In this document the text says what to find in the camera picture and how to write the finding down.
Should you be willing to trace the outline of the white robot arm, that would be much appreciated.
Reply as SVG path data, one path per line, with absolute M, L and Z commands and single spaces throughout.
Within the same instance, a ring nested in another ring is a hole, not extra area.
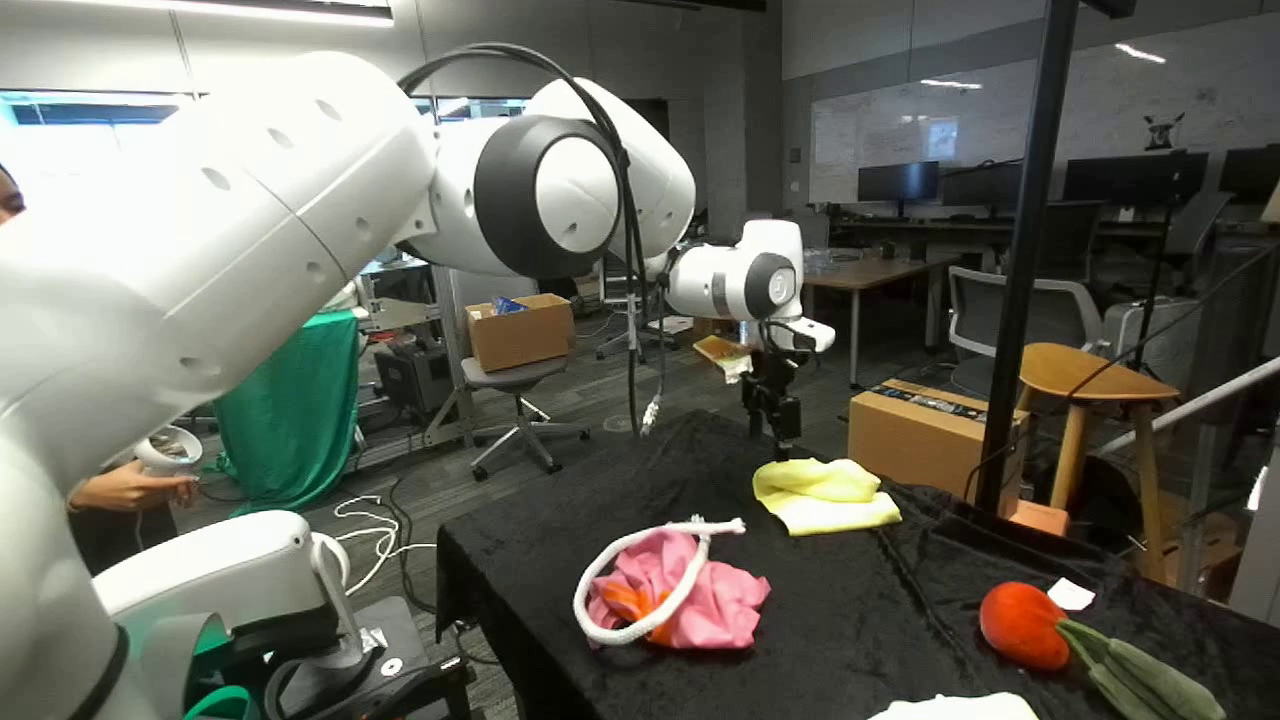
M 576 275 L 627 249 L 666 302 L 778 322 L 800 241 L 689 243 L 683 154 L 608 88 L 554 72 L 519 115 L 426 125 L 410 83 L 311 50 L 177 112 L 138 183 L 30 206 L 0 241 L 0 712 L 177 720 L 82 568 L 64 495 L 235 388 L 393 243 L 437 262 Z

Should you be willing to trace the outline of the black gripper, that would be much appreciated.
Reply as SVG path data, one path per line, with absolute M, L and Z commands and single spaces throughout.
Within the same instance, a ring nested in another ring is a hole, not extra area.
M 777 445 L 800 437 L 800 394 L 792 393 L 794 371 L 800 359 L 782 347 L 752 353 L 752 371 L 743 377 L 738 399 L 757 437 L 773 437 Z

